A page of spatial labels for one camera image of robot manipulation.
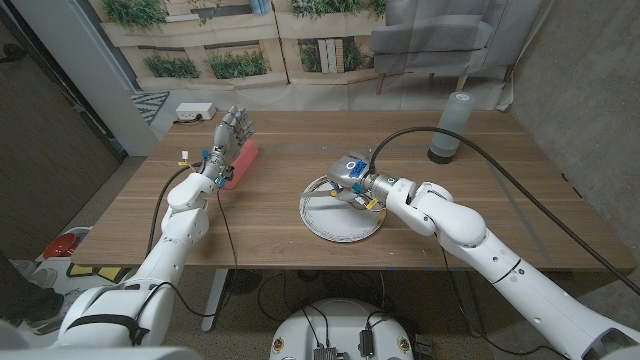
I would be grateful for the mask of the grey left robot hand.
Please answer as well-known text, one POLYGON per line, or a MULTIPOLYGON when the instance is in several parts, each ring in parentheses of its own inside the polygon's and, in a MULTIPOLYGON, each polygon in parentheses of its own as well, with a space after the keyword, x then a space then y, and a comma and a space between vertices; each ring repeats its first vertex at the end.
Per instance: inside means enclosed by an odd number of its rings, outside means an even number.
POLYGON ((258 155, 257 143, 250 140, 251 124, 244 107, 232 106, 216 126, 211 150, 198 172, 220 188, 234 189, 258 155))

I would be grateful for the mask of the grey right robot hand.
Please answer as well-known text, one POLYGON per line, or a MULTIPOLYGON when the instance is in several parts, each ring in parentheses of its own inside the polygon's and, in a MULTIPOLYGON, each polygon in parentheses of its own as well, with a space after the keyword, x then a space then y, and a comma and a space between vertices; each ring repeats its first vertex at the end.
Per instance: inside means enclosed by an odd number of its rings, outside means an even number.
POLYGON ((370 160, 351 152, 330 167, 327 178, 337 191, 338 200, 349 203, 358 210, 385 208, 395 179, 384 173, 370 170, 370 160))

